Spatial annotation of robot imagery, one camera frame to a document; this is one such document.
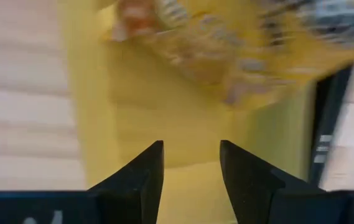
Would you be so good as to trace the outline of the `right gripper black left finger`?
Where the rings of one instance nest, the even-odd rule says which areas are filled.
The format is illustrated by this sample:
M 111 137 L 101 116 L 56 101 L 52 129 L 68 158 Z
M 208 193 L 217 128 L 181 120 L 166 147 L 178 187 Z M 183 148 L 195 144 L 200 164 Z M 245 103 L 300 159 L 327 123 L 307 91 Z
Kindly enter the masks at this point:
M 164 142 L 155 141 L 113 175 L 97 193 L 100 224 L 156 224 L 164 182 Z

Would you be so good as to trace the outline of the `black metal table frame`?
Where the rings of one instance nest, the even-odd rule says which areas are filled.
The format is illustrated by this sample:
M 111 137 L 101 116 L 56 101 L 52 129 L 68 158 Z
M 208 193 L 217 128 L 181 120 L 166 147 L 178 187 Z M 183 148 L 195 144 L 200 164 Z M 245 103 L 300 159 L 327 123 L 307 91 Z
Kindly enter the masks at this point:
M 351 62 L 315 83 L 308 178 L 312 185 L 320 183 L 353 71 L 354 62 Z

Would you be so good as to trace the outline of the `yellow Maruchan ramen pack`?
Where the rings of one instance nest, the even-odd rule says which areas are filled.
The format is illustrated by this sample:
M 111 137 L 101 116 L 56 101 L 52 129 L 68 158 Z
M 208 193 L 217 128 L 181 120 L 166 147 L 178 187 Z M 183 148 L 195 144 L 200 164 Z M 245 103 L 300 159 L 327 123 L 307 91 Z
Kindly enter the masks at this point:
M 229 105 L 257 107 L 354 60 L 354 0 L 100 0 L 103 37 L 138 44 Z

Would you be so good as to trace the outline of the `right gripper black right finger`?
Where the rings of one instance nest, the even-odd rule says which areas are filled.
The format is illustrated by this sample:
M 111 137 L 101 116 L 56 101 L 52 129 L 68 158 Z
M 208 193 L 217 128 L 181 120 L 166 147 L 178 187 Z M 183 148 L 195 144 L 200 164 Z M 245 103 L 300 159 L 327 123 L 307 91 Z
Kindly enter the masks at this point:
M 220 165 L 238 224 L 268 224 L 272 198 L 278 190 L 323 192 L 228 140 L 220 142 Z

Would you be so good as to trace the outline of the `yellow plastic bin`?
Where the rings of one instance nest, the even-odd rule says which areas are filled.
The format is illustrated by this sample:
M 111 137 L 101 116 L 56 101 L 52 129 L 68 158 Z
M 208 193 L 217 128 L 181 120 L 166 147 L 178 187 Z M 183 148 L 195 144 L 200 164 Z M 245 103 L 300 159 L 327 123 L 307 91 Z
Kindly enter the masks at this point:
M 100 0 L 57 0 L 87 184 L 164 142 L 156 224 L 238 224 L 223 181 L 228 140 L 308 182 L 317 80 L 257 107 L 229 105 L 138 44 L 103 37 Z M 327 75 L 343 68 L 332 70 Z M 278 190 L 268 224 L 339 224 L 354 215 L 347 192 Z

